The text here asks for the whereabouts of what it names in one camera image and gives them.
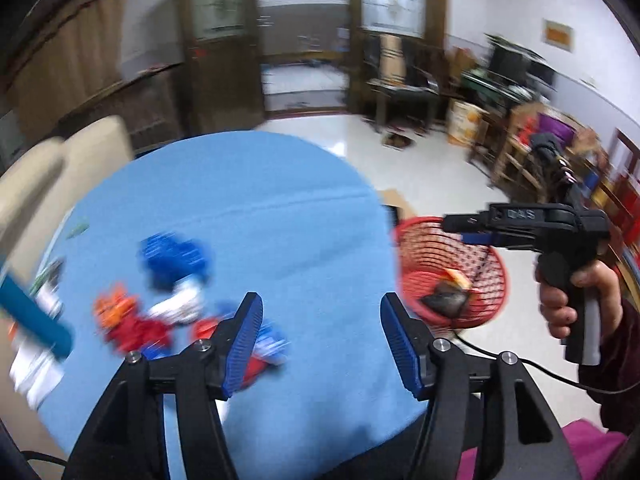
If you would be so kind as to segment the person right hand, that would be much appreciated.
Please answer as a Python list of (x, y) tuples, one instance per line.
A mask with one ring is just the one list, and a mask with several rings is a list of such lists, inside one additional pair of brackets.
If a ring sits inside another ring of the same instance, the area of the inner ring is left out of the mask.
[(615, 272), (599, 260), (576, 271), (570, 281), (574, 295), (551, 286), (541, 272), (541, 259), (535, 271), (538, 283), (539, 312), (547, 323), (549, 334), (555, 339), (566, 339), (578, 319), (576, 308), (582, 304), (582, 297), (598, 300), (600, 311), (601, 342), (614, 334), (623, 318), (620, 283)]

